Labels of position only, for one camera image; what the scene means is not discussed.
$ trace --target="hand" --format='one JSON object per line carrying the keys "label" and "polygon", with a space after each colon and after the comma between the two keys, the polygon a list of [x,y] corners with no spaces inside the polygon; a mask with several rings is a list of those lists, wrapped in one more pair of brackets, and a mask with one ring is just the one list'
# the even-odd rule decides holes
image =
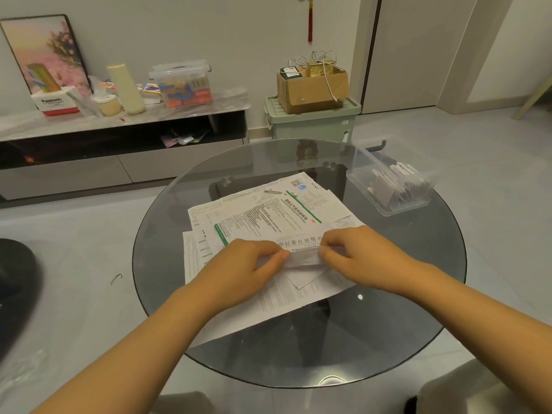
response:
{"label": "hand", "polygon": [[[328,231],[320,245],[320,257],[349,280],[396,294],[403,294],[412,272],[423,264],[366,225]],[[344,246],[347,257],[328,246]]]}
{"label": "hand", "polygon": [[[259,257],[272,258],[257,268]],[[190,282],[214,314],[252,298],[280,271],[289,251],[272,241],[235,239]]]}

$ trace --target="floor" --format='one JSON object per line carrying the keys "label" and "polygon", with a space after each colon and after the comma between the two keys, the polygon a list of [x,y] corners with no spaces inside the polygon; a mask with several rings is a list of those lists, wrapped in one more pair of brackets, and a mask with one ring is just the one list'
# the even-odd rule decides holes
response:
{"label": "floor", "polygon": [[[513,109],[452,116],[423,108],[360,116],[353,140],[394,134],[442,167],[436,190],[466,241],[467,283],[552,324],[552,114]],[[0,366],[42,350],[25,383],[0,396],[0,413],[27,413],[145,319],[131,253],[161,188],[0,210],[0,235],[27,244],[45,274],[24,334]],[[116,275],[121,274],[112,284]],[[221,413],[400,413],[428,380],[472,355],[447,331],[419,355],[375,378],[318,390],[271,390],[228,379],[183,358],[164,394],[201,391]]]}

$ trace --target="papers on shelf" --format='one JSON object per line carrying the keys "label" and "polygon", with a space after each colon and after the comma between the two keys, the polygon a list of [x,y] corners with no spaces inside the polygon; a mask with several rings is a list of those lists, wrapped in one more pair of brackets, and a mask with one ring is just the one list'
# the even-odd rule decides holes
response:
{"label": "papers on shelf", "polygon": [[[188,213],[193,231],[183,233],[186,283],[233,239],[268,239],[292,252],[282,271],[260,293],[209,321],[192,346],[329,298],[353,285],[328,269],[317,249],[327,230],[362,222],[305,173],[195,206]],[[259,265],[266,260],[260,259]]]}

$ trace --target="picture frame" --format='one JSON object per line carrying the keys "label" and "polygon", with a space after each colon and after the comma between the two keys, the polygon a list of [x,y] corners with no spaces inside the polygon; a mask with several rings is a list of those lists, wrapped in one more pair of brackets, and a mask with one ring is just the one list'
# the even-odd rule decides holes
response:
{"label": "picture frame", "polygon": [[35,71],[43,77],[46,75],[53,87],[56,83],[61,88],[75,86],[84,97],[92,93],[88,71],[67,15],[0,19],[0,27],[31,94],[41,89],[46,91],[41,82],[44,78],[37,78]]}

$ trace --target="transparent storage box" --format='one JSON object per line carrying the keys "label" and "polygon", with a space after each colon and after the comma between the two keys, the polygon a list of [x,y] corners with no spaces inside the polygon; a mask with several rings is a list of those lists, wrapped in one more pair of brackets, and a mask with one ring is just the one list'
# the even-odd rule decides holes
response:
{"label": "transparent storage box", "polygon": [[394,136],[356,142],[347,178],[384,216],[430,203],[437,183],[437,163]]}
{"label": "transparent storage box", "polygon": [[212,102],[207,73],[211,66],[205,60],[156,65],[149,73],[168,108]]}

